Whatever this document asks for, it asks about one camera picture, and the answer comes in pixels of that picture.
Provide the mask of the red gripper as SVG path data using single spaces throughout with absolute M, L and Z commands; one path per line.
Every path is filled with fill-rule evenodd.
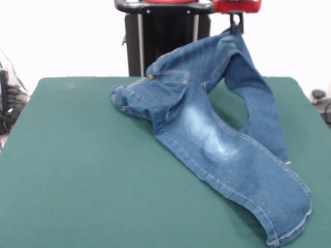
M 215 11 L 219 13 L 230 13 L 230 28 L 231 32 L 235 33 L 238 28 L 241 33 L 244 33 L 244 14 L 257 13 L 260 10 L 260 1 L 214 1 Z M 238 13 L 239 23 L 235 21 L 235 13 Z

